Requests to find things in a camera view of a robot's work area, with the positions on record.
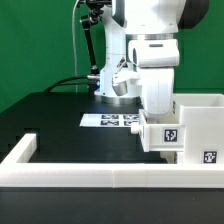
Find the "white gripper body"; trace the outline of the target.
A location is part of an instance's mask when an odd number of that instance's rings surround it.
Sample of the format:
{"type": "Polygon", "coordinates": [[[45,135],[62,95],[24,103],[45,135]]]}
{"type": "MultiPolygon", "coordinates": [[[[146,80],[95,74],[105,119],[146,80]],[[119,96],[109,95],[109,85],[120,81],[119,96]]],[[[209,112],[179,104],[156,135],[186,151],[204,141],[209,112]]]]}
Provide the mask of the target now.
{"type": "Polygon", "coordinates": [[[134,70],[119,70],[112,78],[118,96],[125,95],[127,81],[141,87],[141,102],[150,118],[165,117],[171,110],[174,67],[179,65],[178,41],[131,40],[128,57],[134,70]]]}

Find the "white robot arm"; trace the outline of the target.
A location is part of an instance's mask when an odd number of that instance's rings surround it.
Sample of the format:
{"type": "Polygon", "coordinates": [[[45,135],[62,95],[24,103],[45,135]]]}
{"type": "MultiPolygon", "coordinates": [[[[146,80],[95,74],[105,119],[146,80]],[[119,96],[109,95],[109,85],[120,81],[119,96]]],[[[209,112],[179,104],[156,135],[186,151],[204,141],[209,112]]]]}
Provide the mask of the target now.
{"type": "Polygon", "coordinates": [[[106,63],[96,95],[110,102],[140,98],[149,118],[170,113],[175,34],[205,17],[210,0],[111,0],[103,7],[106,63]]]}

